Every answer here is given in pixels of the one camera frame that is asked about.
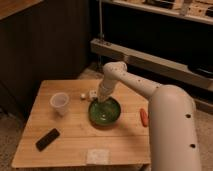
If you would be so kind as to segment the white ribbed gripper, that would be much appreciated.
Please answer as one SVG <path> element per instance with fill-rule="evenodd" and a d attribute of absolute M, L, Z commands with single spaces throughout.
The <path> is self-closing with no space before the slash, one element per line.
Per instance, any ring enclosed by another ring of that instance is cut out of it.
<path fill-rule="evenodd" d="M 106 101 L 110 95 L 113 93 L 115 89 L 116 83 L 114 81 L 103 79 L 98 86 L 98 101 L 104 102 Z"/>

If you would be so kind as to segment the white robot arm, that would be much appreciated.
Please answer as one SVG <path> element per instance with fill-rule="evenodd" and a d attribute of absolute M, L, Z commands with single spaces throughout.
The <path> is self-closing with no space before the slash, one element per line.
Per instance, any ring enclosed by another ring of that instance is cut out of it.
<path fill-rule="evenodd" d="M 103 73 L 100 102 L 109 98 L 118 82 L 148 100 L 151 171 L 202 171 L 194 123 L 196 105 L 185 90 L 131 74 L 122 61 L 106 63 Z"/>

